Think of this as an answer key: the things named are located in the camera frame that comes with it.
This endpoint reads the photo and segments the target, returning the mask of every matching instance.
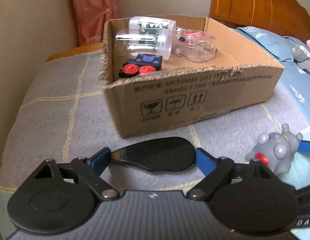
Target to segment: circular pad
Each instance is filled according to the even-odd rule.
[[[39,235],[67,232],[83,224],[95,208],[89,189],[62,179],[33,179],[18,188],[8,202],[17,228]]]
[[[296,197],[273,178],[244,178],[222,187],[213,195],[211,205],[222,223],[249,235],[288,230],[298,214]]]

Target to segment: wooden headboard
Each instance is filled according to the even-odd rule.
[[[310,39],[310,16],[296,0],[212,0],[209,17],[231,28],[255,26]]]

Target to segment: fragile glass symbol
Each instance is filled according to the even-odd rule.
[[[150,112],[149,114],[153,113],[153,109],[159,105],[159,102],[152,102],[152,103],[149,103],[147,105],[144,105],[144,108],[145,109],[150,109]]]

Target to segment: cardboard box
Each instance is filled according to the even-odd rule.
[[[129,18],[108,21],[99,79],[122,137],[188,125],[271,96],[284,67],[254,42],[210,18],[157,17],[216,37],[216,57],[200,64],[172,55],[163,69],[190,66],[194,70],[118,79],[123,60],[113,54],[113,38],[127,28]]]

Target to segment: red nose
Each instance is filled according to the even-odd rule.
[[[262,153],[256,153],[255,158],[261,160],[262,163],[264,163],[266,166],[268,166],[268,159],[267,157]]]

